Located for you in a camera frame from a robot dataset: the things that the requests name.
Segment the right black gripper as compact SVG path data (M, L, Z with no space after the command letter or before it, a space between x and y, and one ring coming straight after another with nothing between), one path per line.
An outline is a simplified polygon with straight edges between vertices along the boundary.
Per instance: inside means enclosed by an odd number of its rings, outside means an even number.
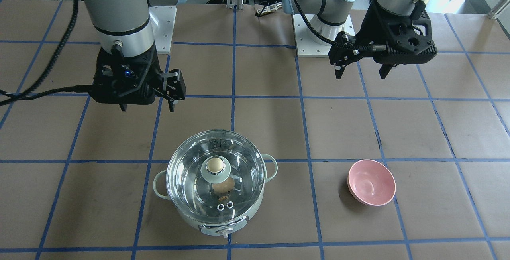
M146 52L125 57L123 50L114 53L100 49L96 71L89 95L96 102L120 105L126 112L128 105L150 105L155 101L156 91L162 89L163 71L153 44ZM169 111L175 111L175 101L168 101Z

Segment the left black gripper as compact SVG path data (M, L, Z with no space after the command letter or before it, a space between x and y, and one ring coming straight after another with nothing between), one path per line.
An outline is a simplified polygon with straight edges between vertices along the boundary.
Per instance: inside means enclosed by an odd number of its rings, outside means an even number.
M384 51L372 51L371 57L381 65L379 76L386 79L393 65L424 64L437 55L432 39L432 24L422 0L412 4L410 15L399 16L372 0L361 25L361 46L385 45ZM346 65L335 65L340 80Z

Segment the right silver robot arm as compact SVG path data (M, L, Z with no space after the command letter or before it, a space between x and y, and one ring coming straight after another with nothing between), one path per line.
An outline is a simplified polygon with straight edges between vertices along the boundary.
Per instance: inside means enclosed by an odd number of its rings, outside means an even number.
M68 42L78 19L78 2L73 0L69 24L43 73L25 91L1 91L2 106L46 95L87 93L102 104L151 105L155 98L175 104L186 98L186 85L180 69L162 71L158 55L171 50L176 5L186 0L84 0L88 15L100 39L96 70L90 85L65 86L33 94L47 78Z

